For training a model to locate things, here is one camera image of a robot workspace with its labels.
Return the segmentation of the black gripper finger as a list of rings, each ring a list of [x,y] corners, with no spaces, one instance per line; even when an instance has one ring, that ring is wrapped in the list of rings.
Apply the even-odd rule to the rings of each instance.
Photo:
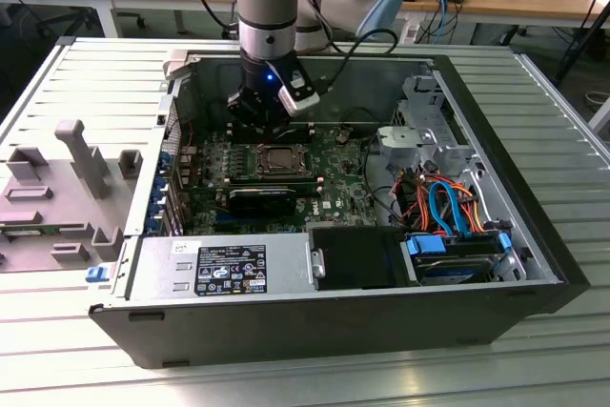
[[[227,109],[243,125],[251,127],[260,125],[256,94],[248,88],[240,88],[231,95],[227,100]]]
[[[290,115],[284,110],[264,110],[260,114],[259,129],[265,134],[275,134],[285,129],[290,123]]]

